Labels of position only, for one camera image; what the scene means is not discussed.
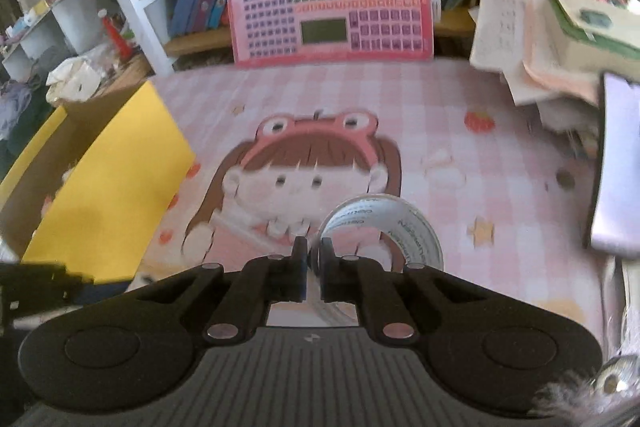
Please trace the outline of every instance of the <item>pink checkered tablecloth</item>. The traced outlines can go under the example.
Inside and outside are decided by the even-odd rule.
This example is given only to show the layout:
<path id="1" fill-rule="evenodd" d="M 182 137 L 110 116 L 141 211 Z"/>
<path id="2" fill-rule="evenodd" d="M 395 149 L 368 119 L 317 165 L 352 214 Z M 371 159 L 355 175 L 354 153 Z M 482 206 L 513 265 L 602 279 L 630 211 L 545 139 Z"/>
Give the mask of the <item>pink checkered tablecloth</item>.
<path id="1" fill-rule="evenodd" d="M 236 269 L 257 255 L 261 240 L 288 248 L 292 232 L 313 233 L 335 198 L 369 187 L 399 192 L 422 211 L 447 272 L 569 316 L 602 341 L 601 261 L 580 245 L 593 168 L 540 127 L 535 107 L 514 107 L 496 75 L 435 60 L 222 66 L 153 83 L 197 160 L 148 247 L 138 284 L 203 259 Z M 292 188 L 287 208 L 278 206 L 280 171 L 289 180 L 315 176 L 301 184 L 318 185 L 314 169 L 321 186 L 301 185 L 299 196 Z M 264 217 L 278 212 L 287 219 Z M 229 220 L 244 232 L 227 228 Z M 185 254 L 196 225 L 215 229 L 213 240 L 209 232 L 201 253 Z"/>

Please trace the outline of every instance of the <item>brown hair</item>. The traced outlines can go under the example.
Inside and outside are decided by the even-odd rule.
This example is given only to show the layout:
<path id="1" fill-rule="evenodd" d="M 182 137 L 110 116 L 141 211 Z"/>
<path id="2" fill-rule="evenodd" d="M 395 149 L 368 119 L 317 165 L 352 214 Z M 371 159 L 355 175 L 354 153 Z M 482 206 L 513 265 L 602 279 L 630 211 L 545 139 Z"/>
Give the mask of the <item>brown hair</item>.
<path id="1" fill-rule="evenodd" d="M 386 166 L 387 181 L 384 190 L 385 194 L 400 196 L 402 169 L 398 146 L 393 141 L 384 137 L 369 136 L 367 139 L 376 151 L 379 163 Z M 242 142 L 222 160 L 216 174 L 211 180 L 211 184 L 200 208 L 187 226 L 185 236 L 199 223 L 208 223 L 213 212 L 222 208 L 224 198 L 222 180 L 231 167 L 240 165 L 244 156 L 254 147 L 257 141 L 258 139 Z M 257 171 L 267 165 L 279 167 L 312 167 L 315 165 L 339 167 L 354 164 L 363 170 L 368 171 L 370 169 L 364 155 L 357 150 L 351 142 L 338 136 L 318 132 L 290 137 L 285 136 L 266 147 L 254 158 L 251 158 L 244 169 L 246 171 Z M 398 269 L 398 263 L 400 263 L 399 266 L 401 267 L 404 263 L 404 258 L 402 258 L 402 254 L 399 254 L 402 258 L 402 261 L 400 261 L 398 259 L 399 251 L 397 251 L 396 245 L 386 237 L 383 237 L 383 239 L 392 250 L 393 268 Z"/>

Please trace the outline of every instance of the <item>red bottle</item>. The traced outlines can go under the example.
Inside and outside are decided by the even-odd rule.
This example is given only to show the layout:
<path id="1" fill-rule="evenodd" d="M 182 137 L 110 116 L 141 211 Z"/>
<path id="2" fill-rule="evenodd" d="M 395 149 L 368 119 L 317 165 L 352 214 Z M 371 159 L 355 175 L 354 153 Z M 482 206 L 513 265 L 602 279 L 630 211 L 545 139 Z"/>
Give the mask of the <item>red bottle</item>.
<path id="1" fill-rule="evenodd" d="M 107 10 L 100 10 L 98 12 L 98 17 L 102 20 L 102 25 L 107 31 L 107 35 L 111 39 L 111 42 L 113 42 L 114 46 L 118 49 L 120 60 L 128 62 L 133 55 L 132 47 L 127 44 L 127 41 L 122 38 L 122 35 L 120 35 L 120 32 L 116 29 L 116 26 L 113 25 L 113 22 L 107 16 Z"/>

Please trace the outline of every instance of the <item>cartoon girl's face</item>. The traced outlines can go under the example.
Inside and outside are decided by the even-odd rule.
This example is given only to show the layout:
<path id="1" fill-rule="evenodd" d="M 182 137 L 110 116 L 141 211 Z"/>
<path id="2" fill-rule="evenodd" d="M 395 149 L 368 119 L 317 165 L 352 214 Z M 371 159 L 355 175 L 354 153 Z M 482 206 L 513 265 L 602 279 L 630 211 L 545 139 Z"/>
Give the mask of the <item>cartoon girl's face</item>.
<path id="1" fill-rule="evenodd" d="M 223 188 L 255 216 L 288 224 L 305 219 L 320 225 L 343 201 L 384 191 L 386 179 L 386 167 L 381 164 L 369 172 L 357 166 L 266 166 L 253 172 L 234 167 L 227 172 Z"/>

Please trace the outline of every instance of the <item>ribbed gray surface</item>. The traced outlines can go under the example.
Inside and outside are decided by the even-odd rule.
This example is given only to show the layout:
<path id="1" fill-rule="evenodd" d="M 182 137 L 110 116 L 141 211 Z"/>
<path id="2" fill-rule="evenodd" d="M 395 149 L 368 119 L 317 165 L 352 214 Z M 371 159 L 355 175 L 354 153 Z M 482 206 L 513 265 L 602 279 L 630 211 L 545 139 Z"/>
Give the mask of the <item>ribbed gray surface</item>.
<path id="1" fill-rule="evenodd" d="M 33 407 L 17 427 L 552 427 L 478 412 L 444 393 L 408 349 L 363 328 L 260 328 L 209 349 L 179 389 L 139 409 L 79 415 Z"/>

